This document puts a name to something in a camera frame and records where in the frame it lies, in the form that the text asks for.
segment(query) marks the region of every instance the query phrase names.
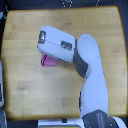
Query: wooden table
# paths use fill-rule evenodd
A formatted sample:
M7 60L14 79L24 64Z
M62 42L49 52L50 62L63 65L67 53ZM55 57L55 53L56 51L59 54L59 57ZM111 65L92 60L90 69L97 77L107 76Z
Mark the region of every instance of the wooden table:
M118 9L10 11L4 29L3 66L5 111L8 119L78 117L78 97L84 80L73 63L42 67L37 50L40 27L51 25L78 38L97 41L108 89L109 114L127 113L126 47Z

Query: pink object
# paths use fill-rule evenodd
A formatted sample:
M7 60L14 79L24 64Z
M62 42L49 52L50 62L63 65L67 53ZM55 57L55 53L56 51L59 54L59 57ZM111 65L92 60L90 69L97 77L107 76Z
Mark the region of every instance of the pink object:
M46 66L46 67L53 67L53 66L57 66L57 60L47 56L45 54L42 54L41 57L41 65L42 66Z

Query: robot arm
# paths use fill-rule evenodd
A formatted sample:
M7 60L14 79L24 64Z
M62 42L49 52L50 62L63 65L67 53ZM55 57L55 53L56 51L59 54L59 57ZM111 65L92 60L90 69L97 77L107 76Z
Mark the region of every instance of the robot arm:
M75 43L73 36L50 26L42 26L38 50L67 63L74 61L78 74L85 79L79 97L78 122L82 123L78 125L120 128L118 122L124 124L123 121L116 123L117 120L108 115L108 94L100 52L96 41L90 35L81 35Z

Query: wooden surface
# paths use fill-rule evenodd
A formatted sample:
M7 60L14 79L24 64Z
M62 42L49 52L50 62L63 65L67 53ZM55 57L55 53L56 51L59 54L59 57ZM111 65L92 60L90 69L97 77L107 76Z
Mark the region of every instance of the wooden surface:
M97 41L108 89L109 114L127 113L124 35L116 7L10 11L2 45L5 111L8 119L74 118L84 80L73 63L42 67L37 50L40 27L51 25L78 38Z

